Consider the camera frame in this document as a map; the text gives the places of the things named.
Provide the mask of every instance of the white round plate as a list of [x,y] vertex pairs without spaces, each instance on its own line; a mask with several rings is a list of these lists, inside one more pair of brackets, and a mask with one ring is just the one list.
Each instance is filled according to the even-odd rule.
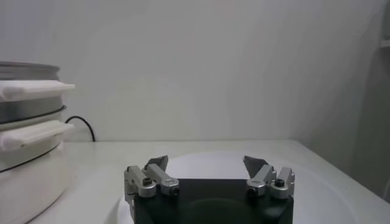
[[[325,180],[274,156],[240,151],[197,153],[170,160],[167,173],[176,178],[248,179],[243,163],[245,155],[265,159],[277,171],[284,166],[295,172],[294,223],[357,223],[346,201]],[[119,202],[117,218],[119,224],[133,223],[124,197]]]

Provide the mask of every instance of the cable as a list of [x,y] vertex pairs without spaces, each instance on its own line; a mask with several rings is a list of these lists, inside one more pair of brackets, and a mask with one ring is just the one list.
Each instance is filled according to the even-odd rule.
[[81,120],[82,122],[84,122],[84,124],[86,126],[88,126],[88,129],[90,130],[90,133],[91,133],[91,138],[92,138],[92,141],[93,142],[96,142],[96,139],[95,139],[95,133],[93,132],[93,129],[92,129],[92,126],[90,125],[90,123],[88,123],[88,121],[86,121],[84,118],[80,117],[80,116],[71,116],[69,117],[65,123],[69,123],[69,121],[73,120],[73,119],[79,119]]

